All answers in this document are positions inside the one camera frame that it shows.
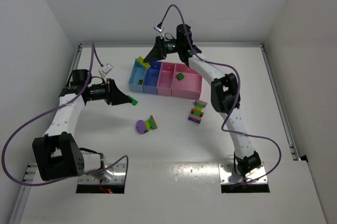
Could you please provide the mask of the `dark green lego plate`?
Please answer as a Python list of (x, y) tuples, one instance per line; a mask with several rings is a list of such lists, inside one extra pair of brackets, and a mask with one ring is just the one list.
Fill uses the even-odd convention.
[(131, 104), (132, 104), (133, 106), (136, 106), (136, 105), (138, 104), (138, 101), (137, 101), (136, 99), (134, 99), (134, 98), (132, 98), (132, 97), (130, 97), (130, 99), (131, 99)]

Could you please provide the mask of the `lime green square lego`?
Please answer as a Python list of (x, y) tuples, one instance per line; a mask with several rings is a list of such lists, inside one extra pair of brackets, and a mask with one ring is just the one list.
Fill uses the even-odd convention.
[(141, 56), (139, 56), (136, 60), (142, 67), (144, 67), (147, 70), (151, 67), (149, 63), (144, 62), (144, 59)]

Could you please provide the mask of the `dark green square lego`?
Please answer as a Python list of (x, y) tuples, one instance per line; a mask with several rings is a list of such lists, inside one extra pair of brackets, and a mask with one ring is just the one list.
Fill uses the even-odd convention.
[(181, 81), (181, 80), (183, 80), (183, 79), (185, 78), (185, 76), (184, 76), (183, 73), (178, 73), (178, 74), (176, 75), (176, 78), (177, 78), (179, 81)]

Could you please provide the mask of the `purple rounded lego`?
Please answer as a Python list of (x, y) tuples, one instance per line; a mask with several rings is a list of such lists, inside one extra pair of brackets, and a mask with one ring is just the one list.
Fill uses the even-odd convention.
[(147, 132), (147, 127), (146, 127), (146, 124), (145, 124), (145, 121), (143, 120), (138, 120), (136, 122), (136, 129), (137, 131), (140, 133), (140, 134), (144, 134)]

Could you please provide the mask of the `orange brown lego plate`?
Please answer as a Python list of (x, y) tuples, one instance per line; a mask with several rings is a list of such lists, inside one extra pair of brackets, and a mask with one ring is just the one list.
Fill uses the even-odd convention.
[(150, 128), (152, 130), (157, 129), (157, 124), (156, 124), (155, 119), (154, 119), (154, 117), (152, 115), (150, 116), (149, 124), (150, 124)]

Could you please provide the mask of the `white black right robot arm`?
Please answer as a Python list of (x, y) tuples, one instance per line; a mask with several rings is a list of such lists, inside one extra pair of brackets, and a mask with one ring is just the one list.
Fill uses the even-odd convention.
[(153, 48), (145, 62), (161, 61), (168, 54), (176, 53), (181, 62), (195, 70), (210, 85), (211, 105), (224, 119), (225, 130), (234, 145), (234, 171), (243, 181), (246, 175), (261, 166), (261, 159), (252, 145), (240, 112), (240, 80), (235, 73), (224, 73), (217, 68), (219, 63), (208, 61), (202, 51), (193, 44), (191, 27), (180, 24), (176, 38), (166, 40), (163, 34), (155, 38)]

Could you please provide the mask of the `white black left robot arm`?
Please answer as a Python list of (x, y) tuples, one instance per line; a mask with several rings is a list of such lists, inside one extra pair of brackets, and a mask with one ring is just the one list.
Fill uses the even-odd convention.
[(53, 121), (42, 137), (35, 138), (32, 148), (43, 181), (49, 182), (85, 173), (103, 171), (103, 155), (83, 156), (74, 133), (81, 111), (89, 101), (103, 100), (108, 105), (133, 104), (132, 98), (121, 92), (113, 79), (92, 84), (88, 70), (73, 70), (72, 81), (62, 89)]

